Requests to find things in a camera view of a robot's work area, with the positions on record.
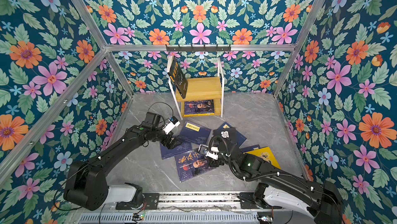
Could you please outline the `purple portrait book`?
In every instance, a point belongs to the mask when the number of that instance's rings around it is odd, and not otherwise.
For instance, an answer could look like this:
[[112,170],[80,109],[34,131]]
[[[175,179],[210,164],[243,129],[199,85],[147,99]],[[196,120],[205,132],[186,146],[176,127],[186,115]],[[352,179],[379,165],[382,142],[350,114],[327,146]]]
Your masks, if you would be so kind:
[[215,167],[209,166],[207,159],[203,154],[199,153],[198,149],[177,154],[174,158],[180,182],[215,170]]
[[184,103],[184,114],[193,115],[210,115],[215,113],[214,100],[189,101]]

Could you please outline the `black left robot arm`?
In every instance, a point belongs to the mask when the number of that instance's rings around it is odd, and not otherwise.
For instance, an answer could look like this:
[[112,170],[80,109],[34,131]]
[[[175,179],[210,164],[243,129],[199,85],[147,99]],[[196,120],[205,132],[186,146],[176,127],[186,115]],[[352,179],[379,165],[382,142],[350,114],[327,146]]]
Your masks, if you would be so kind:
[[133,125],[114,144],[89,160],[73,162],[65,182],[66,201],[94,211],[107,203],[126,203],[137,209],[144,205],[143,190],[133,183],[108,185],[106,177],[132,151],[148,142],[160,142],[171,150],[180,145],[172,130],[180,124],[176,117],[147,112],[140,125]]

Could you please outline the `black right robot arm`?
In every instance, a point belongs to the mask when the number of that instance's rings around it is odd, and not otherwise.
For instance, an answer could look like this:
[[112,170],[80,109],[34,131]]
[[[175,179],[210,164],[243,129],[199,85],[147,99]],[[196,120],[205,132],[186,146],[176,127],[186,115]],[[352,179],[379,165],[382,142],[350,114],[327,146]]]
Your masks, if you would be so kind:
[[200,145],[199,153],[210,167],[227,165],[238,179],[257,181],[253,201],[258,207],[287,208],[305,214],[317,224],[343,223],[343,200],[329,181],[312,182],[285,172],[260,157],[243,153],[221,136],[212,137],[208,145]]

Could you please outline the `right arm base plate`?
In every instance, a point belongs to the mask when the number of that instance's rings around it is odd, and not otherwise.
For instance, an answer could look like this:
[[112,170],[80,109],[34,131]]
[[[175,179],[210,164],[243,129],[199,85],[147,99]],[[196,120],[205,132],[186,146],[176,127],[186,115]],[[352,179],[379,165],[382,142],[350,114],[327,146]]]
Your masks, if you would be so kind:
[[270,206],[263,199],[256,197],[254,192],[239,193],[237,198],[240,200],[240,207],[242,209],[282,209],[280,206]]

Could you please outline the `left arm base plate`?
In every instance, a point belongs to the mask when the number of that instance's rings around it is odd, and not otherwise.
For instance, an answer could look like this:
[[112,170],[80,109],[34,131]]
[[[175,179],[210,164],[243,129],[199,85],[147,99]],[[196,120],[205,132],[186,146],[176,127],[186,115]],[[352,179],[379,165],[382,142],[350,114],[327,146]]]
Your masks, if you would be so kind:
[[130,202],[119,202],[117,210],[156,210],[159,204],[159,193],[143,193]]

